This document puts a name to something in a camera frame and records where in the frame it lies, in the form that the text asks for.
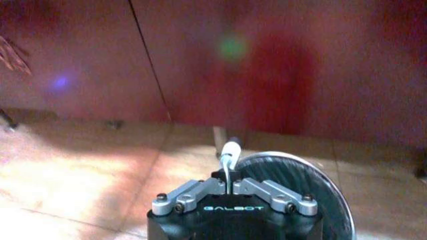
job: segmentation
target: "galbot logo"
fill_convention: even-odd
[[[205,206],[202,208],[204,211],[256,211],[261,210],[262,206],[234,206],[234,207],[225,207],[225,206]]]

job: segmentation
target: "blue light spot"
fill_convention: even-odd
[[[67,85],[69,85],[69,81],[67,81],[66,77],[59,77],[59,78],[51,83],[51,90],[54,90],[54,91],[63,90]]]

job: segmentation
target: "cabinet door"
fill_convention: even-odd
[[[172,119],[427,146],[409,2],[132,0]]]
[[[2,107],[168,120],[126,0],[1,1],[0,23],[31,71],[26,76],[0,64]]]

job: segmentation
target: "green light spot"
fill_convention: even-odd
[[[240,37],[228,36],[220,42],[218,54],[225,61],[236,62],[241,60],[245,57],[246,50],[246,43]]]

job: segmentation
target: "tiled floor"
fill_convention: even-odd
[[[0,239],[145,239],[156,194],[217,169],[208,127],[128,123],[112,130],[45,113],[11,115],[22,124],[0,131]],[[242,155],[266,150],[305,158],[329,175],[358,239],[425,239],[427,187],[412,177],[410,149],[245,134]]]

